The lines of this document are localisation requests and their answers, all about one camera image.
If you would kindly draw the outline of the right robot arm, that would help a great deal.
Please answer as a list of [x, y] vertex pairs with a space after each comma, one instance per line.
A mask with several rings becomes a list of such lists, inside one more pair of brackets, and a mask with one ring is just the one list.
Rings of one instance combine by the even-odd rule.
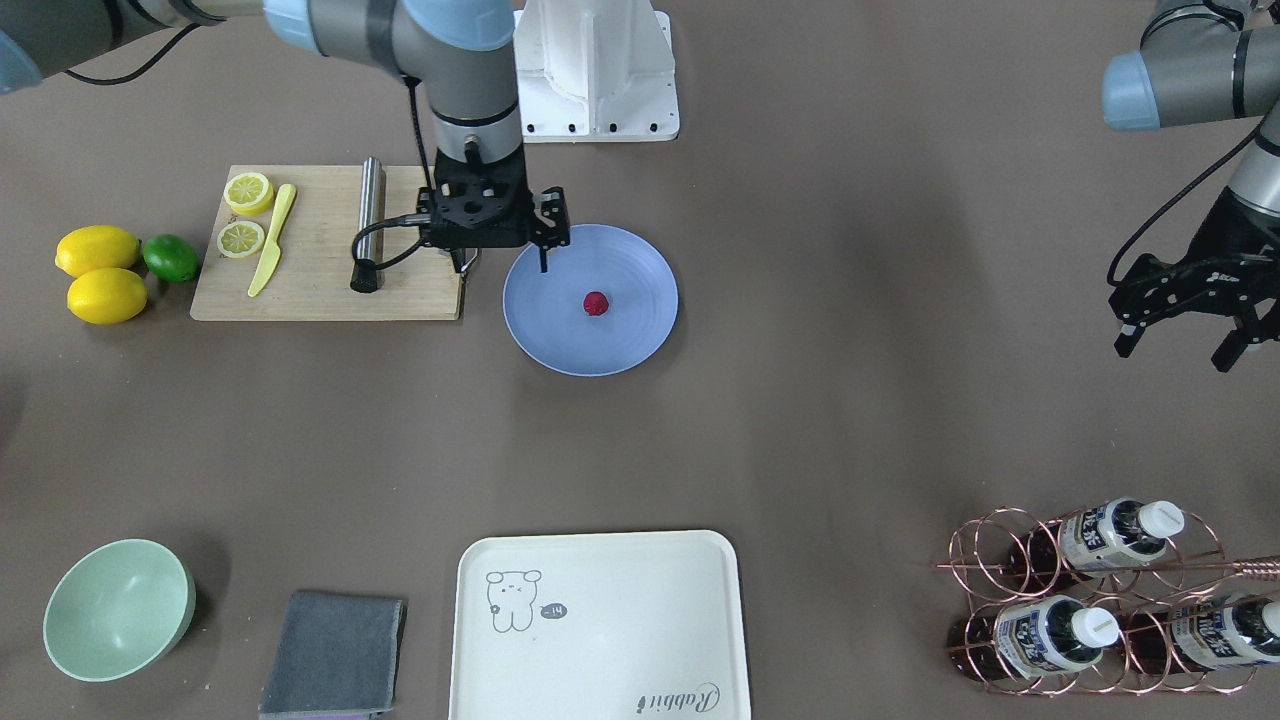
[[356, 278], [383, 269], [364, 246], [389, 228], [416, 228], [415, 247], [448, 252], [458, 273], [483, 249], [532, 245], [548, 255], [570, 243], [563, 190], [529, 188], [507, 1], [5, 1], [3, 91], [72, 73], [160, 29], [184, 37], [246, 15], [262, 17], [285, 44], [426, 94], [436, 155], [422, 164], [416, 210], [357, 232]]

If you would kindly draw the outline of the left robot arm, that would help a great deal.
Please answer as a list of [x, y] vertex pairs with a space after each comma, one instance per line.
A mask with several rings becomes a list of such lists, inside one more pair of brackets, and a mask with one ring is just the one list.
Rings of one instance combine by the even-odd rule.
[[1228, 151], [1239, 167], [1180, 259], [1144, 252], [1125, 272], [1110, 263], [1117, 355], [1130, 356], [1152, 325], [1187, 313], [1233, 322], [1211, 357], [1221, 373], [1277, 338], [1277, 309], [1260, 310], [1277, 302], [1279, 288], [1277, 60], [1276, 3], [1158, 1], [1138, 49], [1107, 64], [1101, 108], [1112, 129], [1256, 119]]

